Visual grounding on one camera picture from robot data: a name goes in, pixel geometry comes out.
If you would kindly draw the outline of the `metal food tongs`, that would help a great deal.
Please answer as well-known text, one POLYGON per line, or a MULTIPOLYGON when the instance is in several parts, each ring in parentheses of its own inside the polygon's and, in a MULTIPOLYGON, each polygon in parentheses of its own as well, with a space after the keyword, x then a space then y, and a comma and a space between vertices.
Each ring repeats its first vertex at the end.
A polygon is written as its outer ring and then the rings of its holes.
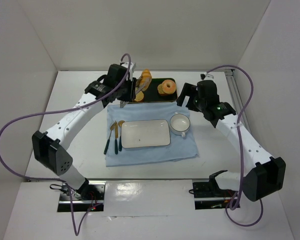
POLYGON ((152 76, 149 73, 145 73, 138 79, 133 78, 132 80, 132 85, 128 89, 128 93, 120 100, 120 108, 124 108, 128 103, 138 102, 139 99, 143 99, 144 95, 142 92, 148 89, 152 81, 152 76))

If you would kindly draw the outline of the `golden bread roll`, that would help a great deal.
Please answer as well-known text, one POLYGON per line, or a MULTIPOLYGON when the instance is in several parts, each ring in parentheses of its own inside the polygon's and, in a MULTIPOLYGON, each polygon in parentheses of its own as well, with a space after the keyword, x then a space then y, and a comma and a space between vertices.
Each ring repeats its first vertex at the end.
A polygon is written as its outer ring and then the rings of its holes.
POLYGON ((139 83, 139 86, 143 92, 148 89, 149 85, 151 84, 151 81, 152 75, 150 71, 148 69, 143 70, 141 74, 141 80, 139 83))

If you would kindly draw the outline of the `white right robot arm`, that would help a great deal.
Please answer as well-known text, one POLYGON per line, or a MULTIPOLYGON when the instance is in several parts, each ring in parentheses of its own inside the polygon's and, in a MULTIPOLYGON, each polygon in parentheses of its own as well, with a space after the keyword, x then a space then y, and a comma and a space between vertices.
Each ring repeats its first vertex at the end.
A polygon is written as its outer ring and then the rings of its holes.
POLYGON ((185 83, 176 100, 178 106, 182 106, 185 97, 189 97, 186 108, 203 113, 243 157, 243 173, 221 170, 209 176, 208 182, 214 192, 242 190, 250 201, 255 202, 283 187, 285 161, 262 148, 239 121, 233 107, 220 102, 217 86, 212 80, 202 80, 196 85, 185 83))

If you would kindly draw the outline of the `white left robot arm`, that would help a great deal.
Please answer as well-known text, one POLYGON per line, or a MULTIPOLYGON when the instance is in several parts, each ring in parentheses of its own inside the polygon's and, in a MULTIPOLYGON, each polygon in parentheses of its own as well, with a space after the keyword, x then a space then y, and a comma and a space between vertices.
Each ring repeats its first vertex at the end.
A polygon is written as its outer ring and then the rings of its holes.
POLYGON ((82 198, 92 188, 89 180, 74 166, 67 149, 82 128, 109 103, 116 99, 123 102, 132 100, 136 86, 134 70, 134 63, 110 65, 107 74, 86 87, 84 94, 68 114, 47 131, 36 131, 32 135, 35 159, 54 172, 82 198))

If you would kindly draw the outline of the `toast bread slice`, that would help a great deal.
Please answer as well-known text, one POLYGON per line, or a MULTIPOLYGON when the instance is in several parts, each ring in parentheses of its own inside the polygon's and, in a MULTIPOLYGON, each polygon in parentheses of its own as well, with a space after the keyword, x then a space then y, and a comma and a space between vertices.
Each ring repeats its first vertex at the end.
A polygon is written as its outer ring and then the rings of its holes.
POLYGON ((135 99, 133 100, 134 102, 140 103, 143 102, 145 98, 145 95, 142 91, 138 92, 135 96, 135 99))

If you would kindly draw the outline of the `white ceramic cup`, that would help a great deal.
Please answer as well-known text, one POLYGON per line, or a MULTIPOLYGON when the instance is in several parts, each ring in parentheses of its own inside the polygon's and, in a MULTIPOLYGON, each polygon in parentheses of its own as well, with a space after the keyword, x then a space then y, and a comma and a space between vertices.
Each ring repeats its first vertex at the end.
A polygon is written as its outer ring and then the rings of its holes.
POLYGON ((175 112, 175 114, 170 118, 169 127, 170 131, 182 138, 186 138, 186 134, 189 131, 191 126, 190 119, 181 113, 175 112))

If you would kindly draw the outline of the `dark green rectangular tray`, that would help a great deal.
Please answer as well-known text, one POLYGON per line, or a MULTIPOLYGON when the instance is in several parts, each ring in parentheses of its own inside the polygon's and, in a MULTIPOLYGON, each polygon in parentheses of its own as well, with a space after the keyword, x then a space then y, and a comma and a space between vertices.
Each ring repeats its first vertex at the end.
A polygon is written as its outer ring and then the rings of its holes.
POLYGON ((159 94, 158 86, 165 80, 176 82, 173 78, 153 78, 148 89, 143 93, 144 97, 140 103, 174 102, 178 98, 177 91, 173 94, 159 94))

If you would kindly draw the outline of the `round brown bun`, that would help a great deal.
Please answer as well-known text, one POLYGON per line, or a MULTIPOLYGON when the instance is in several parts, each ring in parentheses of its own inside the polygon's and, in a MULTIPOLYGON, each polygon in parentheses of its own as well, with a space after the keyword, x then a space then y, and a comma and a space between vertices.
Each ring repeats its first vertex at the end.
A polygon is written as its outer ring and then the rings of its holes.
POLYGON ((160 95, 160 96, 166 96, 167 94, 163 91, 163 85, 162 84, 159 84, 158 86, 157 86, 157 91, 158 91, 158 94, 160 95))

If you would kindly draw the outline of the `light blue cloth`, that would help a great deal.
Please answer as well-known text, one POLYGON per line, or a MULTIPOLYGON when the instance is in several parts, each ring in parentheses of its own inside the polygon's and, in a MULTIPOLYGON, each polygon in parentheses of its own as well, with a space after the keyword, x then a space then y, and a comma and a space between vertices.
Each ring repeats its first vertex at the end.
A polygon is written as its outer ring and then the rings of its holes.
POLYGON ((169 126, 170 144, 167 146, 122 148, 122 151, 115 154, 115 142, 112 139, 105 155, 106 166, 134 166, 197 157, 199 152, 191 128, 187 132, 186 138, 175 135, 170 130, 170 119, 175 112, 190 117, 190 111, 186 107, 177 106, 176 102, 132 103, 123 108, 120 108, 119 105, 109 105, 107 107, 108 126, 120 120, 125 122, 166 120, 169 126))

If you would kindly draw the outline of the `white rectangular plate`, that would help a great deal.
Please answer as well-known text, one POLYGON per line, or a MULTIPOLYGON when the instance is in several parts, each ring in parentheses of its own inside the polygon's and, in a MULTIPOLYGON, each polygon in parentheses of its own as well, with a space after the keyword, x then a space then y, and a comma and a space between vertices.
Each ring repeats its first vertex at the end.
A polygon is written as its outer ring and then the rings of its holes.
POLYGON ((125 149, 168 146, 170 129, 165 119, 126 121, 121 126, 121 144, 125 149))

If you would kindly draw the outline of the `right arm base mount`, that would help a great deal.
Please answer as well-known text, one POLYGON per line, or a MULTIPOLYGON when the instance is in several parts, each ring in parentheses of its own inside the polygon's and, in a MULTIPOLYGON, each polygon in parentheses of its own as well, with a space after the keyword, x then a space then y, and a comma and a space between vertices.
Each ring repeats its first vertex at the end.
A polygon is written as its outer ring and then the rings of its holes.
POLYGON ((208 181, 194 181, 188 191, 194 198, 195 210, 225 209, 235 191, 214 190, 208 181))

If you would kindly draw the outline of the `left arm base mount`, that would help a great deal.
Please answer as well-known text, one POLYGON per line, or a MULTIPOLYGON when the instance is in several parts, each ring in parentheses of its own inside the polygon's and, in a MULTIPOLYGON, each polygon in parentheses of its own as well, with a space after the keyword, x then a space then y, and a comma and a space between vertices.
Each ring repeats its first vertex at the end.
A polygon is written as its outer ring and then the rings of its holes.
MULTIPOLYGON (((67 186, 65 184, 60 185, 53 183, 49 186, 49 188, 59 192, 57 212, 71 212, 70 193, 67 186)), ((103 212, 105 188, 105 181, 91 180, 89 182, 88 191, 84 196, 81 196, 79 193, 71 190, 73 211, 86 212, 88 208, 91 208, 91 212, 103 212)))

